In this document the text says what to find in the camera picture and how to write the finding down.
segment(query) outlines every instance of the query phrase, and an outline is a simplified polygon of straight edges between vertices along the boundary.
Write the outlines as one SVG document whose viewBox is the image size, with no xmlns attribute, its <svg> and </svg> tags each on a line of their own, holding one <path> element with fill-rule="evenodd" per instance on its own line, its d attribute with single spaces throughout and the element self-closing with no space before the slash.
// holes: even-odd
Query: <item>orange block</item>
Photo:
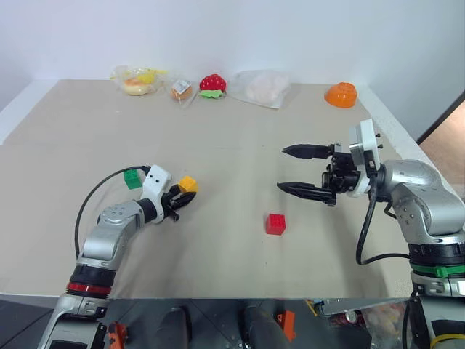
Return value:
<svg viewBox="0 0 465 349">
<path fill-rule="evenodd" d="M 198 191 L 197 182 L 189 176 L 183 177 L 178 185 L 182 193 L 197 193 Z"/>
<path fill-rule="evenodd" d="M 279 314 L 276 318 L 278 319 L 278 323 L 283 329 L 284 335 L 289 342 L 292 342 L 294 338 L 297 338 L 297 333 L 294 332 L 294 321 L 296 319 L 295 313 L 286 310 L 284 314 Z"/>
</svg>

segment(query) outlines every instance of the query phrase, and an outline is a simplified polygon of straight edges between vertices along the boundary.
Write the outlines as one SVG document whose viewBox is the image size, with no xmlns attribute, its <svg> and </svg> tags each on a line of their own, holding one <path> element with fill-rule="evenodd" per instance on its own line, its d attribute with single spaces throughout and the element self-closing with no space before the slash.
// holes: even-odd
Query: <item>red ring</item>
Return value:
<svg viewBox="0 0 465 349">
<path fill-rule="evenodd" d="M 71 291 L 97 293 L 97 294 L 109 294 L 111 292 L 111 287 L 90 286 L 90 285 L 84 285 L 84 284 L 76 284 L 74 282 L 70 282 L 66 286 L 66 288 Z"/>
</svg>

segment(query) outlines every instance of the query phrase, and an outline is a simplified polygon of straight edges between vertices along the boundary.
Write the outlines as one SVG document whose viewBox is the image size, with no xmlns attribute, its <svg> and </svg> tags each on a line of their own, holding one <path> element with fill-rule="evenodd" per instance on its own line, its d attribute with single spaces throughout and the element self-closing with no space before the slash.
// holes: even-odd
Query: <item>orange clip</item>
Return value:
<svg viewBox="0 0 465 349">
<path fill-rule="evenodd" d="M 124 349 L 124 343 L 128 338 L 128 329 L 117 321 L 108 326 L 108 342 L 110 349 Z"/>
<path fill-rule="evenodd" d="M 294 332 L 294 320 L 296 318 L 295 313 L 286 310 L 284 314 L 279 314 L 276 318 L 278 319 L 278 323 L 283 329 L 284 335 L 289 342 L 292 342 L 294 338 L 297 338 L 297 333 Z"/>
<path fill-rule="evenodd" d="M 336 107 L 350 108 L 357 100 L 357 90 L 354 85 L 348 82 L 339 82 L 326 92 L 325 100 Z"/>
</svg>

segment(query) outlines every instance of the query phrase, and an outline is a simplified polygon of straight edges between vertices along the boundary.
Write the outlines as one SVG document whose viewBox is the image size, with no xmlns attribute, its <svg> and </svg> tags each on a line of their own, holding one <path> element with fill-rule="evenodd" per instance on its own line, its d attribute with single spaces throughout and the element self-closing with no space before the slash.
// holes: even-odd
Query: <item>plastic bag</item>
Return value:
<svg viewBox="0 0 465 349">
<path fill-rule="evenodd" d="M 179 75 L 170 75 L 166 79 L 165 90 L 181 108 L 186 108 L 197 95 L 198 84 Z"/>
<path fill-rule="evenodd" d="M 362 309 L 371 347 L 376 349 L 402 349 L 402 324 L 405 303 L 390 303 Z"/>
<path fill-rule="evenodd" d="M 229 81 L 227 93 L 244 102 L 280 108 L 289 84 L 289 75 L 279 71 L 241 71 Z"/>
<path fill-rule="evenodd" d="M 156 69 L 120 65 L 112 72 L 110 79 L 128 95 L 141 96 L 155 92 L 163 84 L 165 74 L 165 71 Z"/>
</svg>

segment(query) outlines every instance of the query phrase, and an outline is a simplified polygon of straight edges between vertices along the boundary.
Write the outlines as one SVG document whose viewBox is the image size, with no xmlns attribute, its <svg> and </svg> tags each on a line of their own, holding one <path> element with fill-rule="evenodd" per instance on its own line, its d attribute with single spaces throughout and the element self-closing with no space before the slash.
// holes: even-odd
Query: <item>table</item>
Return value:
<svg viewBox="0 0 465 349">
<path fill-rule="evenodd" d="M 0 292 L 59 295 L 75 265 L 73 227 L 86 194 L 103 177 L 158 164 L 174 180 L 198 181 L 179 222 L 147 225 L 133 240 L 112 297 L 406 297 L 407 260 L 359 266 L 357 238 L 367 198 L 338 197 L 334 208 L 290 196 L 276 182 L 320 184 L 326 161 L 280 152 L 297 143 L 341 141 L 370 117 L 329 105 L 327 85 L 293 85 L 279 111 L 196 99 L 180 108 L 163 93 L 126 96 L 111 81 L 64 80 L 0 147 Z M 381 159 L 399 159 L 384 137 Z M 81 244 L 98 214 L 139 198 L 122 176 L 89 202 Z M 287 229 L 268 236 L 268 213 Z M 379 206 L 364 256 L 407 252 L 395 220 Z"/>
</svg>

